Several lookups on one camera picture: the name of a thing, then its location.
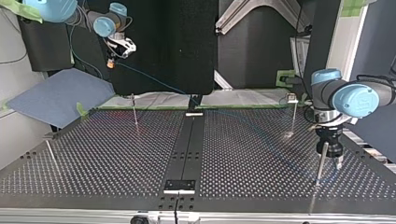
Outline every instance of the light blue robot joint cap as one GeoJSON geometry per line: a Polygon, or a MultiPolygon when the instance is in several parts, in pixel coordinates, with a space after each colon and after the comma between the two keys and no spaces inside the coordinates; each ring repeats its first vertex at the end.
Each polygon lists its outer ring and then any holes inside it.
{"type": "Polygon", "coordinates": [[[116,33],[116,23],[108,17],[98,17],[93,23],[93,30],[101,37],[116,33]]]}
{"type": "Polygon", "coordinates": [[[120,14],[121,16],[127,16],[127,8],[125,5],[120,3],[111,3],[110,4],[110,11],[120,14]]]}
{"type": "Polygon", "coordinates": [[[341,72],[338,69],[322,69],[316,71],[312,75],[311,86],[318,84],[320,82],[325,82],[329,80],[341,78],[341,72]]]}
{"type": "Polygon", "coordinates": [[[363,84],[350,84],[337,91],[332,106],[342,114],[363,118],[373,113],[379,105],[378,93],[363,84]]]}
{"type": "Polygon", "coordinates": [[[77,0],[23,0],[25,5],[35,7],[44,21],[64,22],[76,11],[77,0]]]}

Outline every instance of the blue cardboard sheet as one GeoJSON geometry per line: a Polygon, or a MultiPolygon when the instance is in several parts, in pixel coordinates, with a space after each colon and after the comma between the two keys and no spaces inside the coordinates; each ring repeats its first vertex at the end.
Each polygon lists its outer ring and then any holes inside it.
{"type": "Polygon", "coordinates": [[[72,68],[35,85],[10,100],[7,106],[28,117],[64,128],[80,117],[77,103],[81,103],[84,110],[90,110],[114,94],[109,82],[72,68]]]}

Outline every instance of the perforated metal surface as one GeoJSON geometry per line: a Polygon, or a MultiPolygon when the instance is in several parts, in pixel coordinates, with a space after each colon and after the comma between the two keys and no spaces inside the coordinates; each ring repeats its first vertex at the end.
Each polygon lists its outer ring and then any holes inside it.
{"type": "Polygon", "coordinates": [[[374,170],[368,154],[346,149],[336,171],[327,159],[324,180],[314,188],[318,169],[315,132],[298,110],[293,136],[292,109],[206,112],[200,196],[208,200],[391,200],[394,182],[374,170]]]}
{"type": "Polygon", "coordinates": [[[1,180],[3,194],[158,196],[183,113],[97,111],[1,180]]]}

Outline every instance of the robotic arm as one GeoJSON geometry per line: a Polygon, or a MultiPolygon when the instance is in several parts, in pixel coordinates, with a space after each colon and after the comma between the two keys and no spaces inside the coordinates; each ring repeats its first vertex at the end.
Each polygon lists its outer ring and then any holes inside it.
{"type": "Polygon", "coordinates": [[[341,168],[344,148],[338,138],[343,132],[343,123],[354,123],[380,106],[396,103],[394,81],[391,77],[360,75],[358,80],[347,82],[336,69],[324,69],[312,75],[316,133],[320,138],[317,152],[321,154],[318,179],[324,157],[336,158],[341,168]]]}
{"type": "Polygon", "coordinates": [[[136,45],[125,37],[124,30],[132,23],[126,6],[111,3],[109,11],[102,14],[87,11],[77,0],[23,0],[25,5],[35,7],[44,21],[65,22],[69,25],[93,29],[108,46],[107,67],[113,68],[118,58],[126,59],[136,51],[136,45]]]}

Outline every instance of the white wall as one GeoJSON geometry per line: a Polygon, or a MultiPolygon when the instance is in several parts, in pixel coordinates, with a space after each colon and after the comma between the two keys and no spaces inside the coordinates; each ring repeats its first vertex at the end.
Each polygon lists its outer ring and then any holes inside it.
{"type": "Polygon", "coordinates": [[[340,17],[335,27],[327,67],[339,69],[345,80],[349,80],[352,72],[366,13],[367,6],[361,9],[359,17],[340,17]]]}
{"type": "MultiPolygon", "coordinates": [[[[7,14],[19,28],[16,17],[7,14]]],[[[1,14],[0,31],[0,63],[19,59],[26,51],[21,35],[1,14]]],[[[17,63],[0,64],[0,104],[43,80],[43,74],[32,72],[27,56],[17,63]]],[[[48,132],[50,126],[43,122],[0,110],[0,169],[37,146],[48,132]]]]}

